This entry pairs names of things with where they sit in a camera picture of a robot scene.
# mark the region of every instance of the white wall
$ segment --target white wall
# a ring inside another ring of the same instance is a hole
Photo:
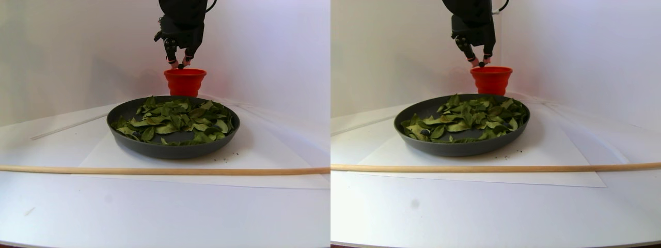
[[[209,56],[196,56],[194,64],[213,71],[202,90],[328,130],[330,1],[219,0],[218,5],[206,17],[201,50]]]
[[[477,91],[441,0],[332,0],[331,15],[333,117]]]
[[[219,0],[200,92],[328,125],[329,5]],[[167,94],[162,15],[156,0],[0,0],[0,126]]]
[[[661,1],[512,1],[502,13],[508,90],[628,122],[661,125]]]
[[[157,1],[0,0],[0,126],[168,92]]]

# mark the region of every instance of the red silicone cup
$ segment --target red silicone cup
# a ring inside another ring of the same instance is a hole
[[[171,96],[197,97],[206,71],[201,69],[169,69],[164,72]]]
[[[478,94],[505,95],[512,68],[500,66],[476,67],[471,69]]]

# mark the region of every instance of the black pan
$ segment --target black pan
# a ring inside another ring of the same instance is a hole
[[[113,108],[110,113],[108,113],[108,118],[106,122],[110,128],[112,135],[115,137],[115,140],[118,144],[124,145],[128,149],[131,149],[137,153],[148,157],[156,157],[159,159],[190,159],[194,157],[200,157],[207,155],[214,151],[219,150],[223,146],[227,145],[239,129],[240,121],[234,111],[227,108],[229,113],[232,115],[232,125],[234,125],[234,130],[232,130],[226,137],[216,140],[214,142],[209,142],[205,144],[198,145],[159,145],[159,144],[149,144],[145,142],[139,142],[137,140],[132,140],[124,136],[121,132],[113,129],[110,124],[119,120],[120,116],[123,116],[125,119],[130,120],[135,117],[137,120],[142,119],[142,115],[136,114],[136,110],[140,107],[147,98],[136,99],[122,103],[119,106]],[[199,99],[196,97],[174,97],[174,96],[159,96],[154,97],[156,103],[162,103],[167,101],[173,101],[177,99],[189,99],[192,104],[201,104],[208,100]],[[167,142],[181,142],[184,140],[192,140],[194,138],[193,132],[176,132],[172,134],[154,134],[152,141],[160,142],[161,137],[165,138]]]
[[[418,114],[418,116],[420,116],[421,118],[430,115],[433,115],[434,118],[439,117],[439,114],[436,112],[438,110],[438,107],[445,104],[450,99],[450,97],[452,96],[450,95],[450,96],[430,99],[427,101],[416,103],[402,110],[402,112],[400,112],[397,115],[397,117],[395,117],[395,129],[397,129],[397,132],[399,133],[400,137],[402,137],[402,139],[404,139],[404,141],[411,147],[432,155],[439,155],[444,157],[465,157],[465,156],[484,154],[490,151],[500,149],[501,147],[504,147],[505,145],[516,140],[516,138],[518,138],[521,135],[521,133],[524,132],[525,127],[528,124],[528,120],[530,120],[530,110],[528,109],[528,107],[524,105],[524,109],[528,113],[528,115],[524,118],[524,124],[521,125],[517,130],[514,130],[509,134],[497,138],[482,140],[478,142],[470,142],[470,143],[446,144],[446,143],[425,142],[422,140],[412,139],[411,137],[405,135],[404,128],[400,125],[402,121],[410,119],[411,116],[413,116],[413,114]],[[508,97],[502,97],[498,95],[484,95],[484,94],[459,95],[459,99],[461,101],[468,101],[480,97],[494,97],[494,99],[496,99],[496,101],[498,102],[504,102],[509,99]],[[451,134],[446,132],[441,137],[441,139],[447,140],[450,135],[452,135],[452,137],[455,139],[479,138],[482,135],[482,131],[466,130],[463,132],[456,132],[456,133],[453,132]]]

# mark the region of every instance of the wooden stick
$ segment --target wooden stick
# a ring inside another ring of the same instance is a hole
[[[333,171],[365,172],[422,172],[422,173],[493,173],[493,172],[577,172],[577,171],[633,171],[661,169],[661,163],[631,163],[624,165],[571,165],[571,166],[373,166],[330,165]]]
[[[97,175],[308,175],[328,174],[330,167],[304,169],[138,169],[138,168],[82,168],[0,165],[0,171]]]

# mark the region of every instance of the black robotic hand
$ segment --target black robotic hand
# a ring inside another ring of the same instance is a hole
[[[190,65],[195,52],[202,44],[204,17],[216,1],[207,9],[207,0],[159,0],[165,15],[159,18],[161,30],[154,36],[154,41],[163,39],[166,58],[172,69],[183,69]],[[176,58],[177,47],[186,49],[186,56],[181,64]]]
[[[466,55],[473,67],[484,67],[491,63],[496,31],[493,14],[498,14],[507,7],[506,0],[499,10],[492,11],[491,0],[443,0],[443,4],[452,13],[452,35],[459,49]],[[480,62],[471,46],[484,46],[484,60]]]

